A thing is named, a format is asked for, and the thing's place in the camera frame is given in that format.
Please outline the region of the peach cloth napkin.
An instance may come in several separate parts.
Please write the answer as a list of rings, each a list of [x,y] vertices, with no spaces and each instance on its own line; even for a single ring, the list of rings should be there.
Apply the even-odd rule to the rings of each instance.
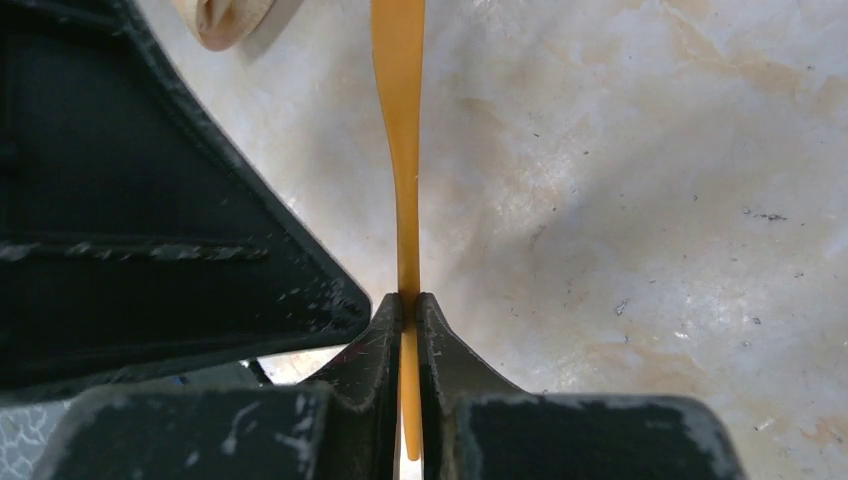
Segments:
[[[221,52],[254,31],[275,0],[173,0],[182,21],[207,50]]]

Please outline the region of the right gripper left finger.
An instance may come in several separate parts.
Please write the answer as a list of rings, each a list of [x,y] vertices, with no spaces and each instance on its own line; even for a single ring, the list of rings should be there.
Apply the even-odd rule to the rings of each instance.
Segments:
[[[115,385],[81,395],[37,479],[392,479],[400,300],[294,385]]]

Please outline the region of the orange plastic knife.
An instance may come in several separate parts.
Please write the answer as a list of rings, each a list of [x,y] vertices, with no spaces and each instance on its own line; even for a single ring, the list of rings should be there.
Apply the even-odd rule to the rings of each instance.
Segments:
[[[416,301],[420,287],[420,107],[426,2],[373,0],[373,66],[393,168],[397,284],[401,302],[399,387],[407,457],[423,448]]]

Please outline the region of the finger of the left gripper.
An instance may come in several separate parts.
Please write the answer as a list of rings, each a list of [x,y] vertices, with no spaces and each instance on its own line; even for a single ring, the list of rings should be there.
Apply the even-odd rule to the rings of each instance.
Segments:
[[[3,405],[340,345],[371,309],[135,3],[2,3]]]

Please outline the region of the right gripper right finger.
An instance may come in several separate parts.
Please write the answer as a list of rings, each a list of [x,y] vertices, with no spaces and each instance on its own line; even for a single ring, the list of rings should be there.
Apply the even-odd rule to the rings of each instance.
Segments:
[[[427,479],[742,479],[724,424],[689,397],[531,393],[417,301]]]

